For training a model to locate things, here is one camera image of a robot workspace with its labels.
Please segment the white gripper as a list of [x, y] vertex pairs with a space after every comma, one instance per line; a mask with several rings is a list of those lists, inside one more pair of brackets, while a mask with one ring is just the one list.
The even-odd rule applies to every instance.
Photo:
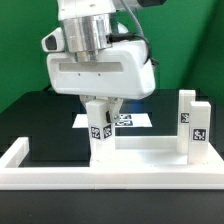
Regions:
[[155, 89], [151, 61], [145, 63], [146, 46], [140, 41], [114, 43], [99, 52], [95, 62], [76, 62], [69, 53], [51, 53], [47, 68], [53, 89], [60, 94], [80, 95], [86, 104], [96, 97], [106, 99], [106, 121], [120, 118], [123, 99], [142, 99]]

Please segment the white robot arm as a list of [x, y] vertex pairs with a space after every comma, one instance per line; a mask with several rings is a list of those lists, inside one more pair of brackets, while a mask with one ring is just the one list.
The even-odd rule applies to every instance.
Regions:
[[154, 69], [143, 33], [120, 24], [116, 13], [153, 7], [167, 0], [57, 0], [60, 26], [44, 37], [53, 89], [78, 95], [83, 104], [108, 103], [110, 122], [119, 119], [125, 99], [142, 99], [155, 89]]

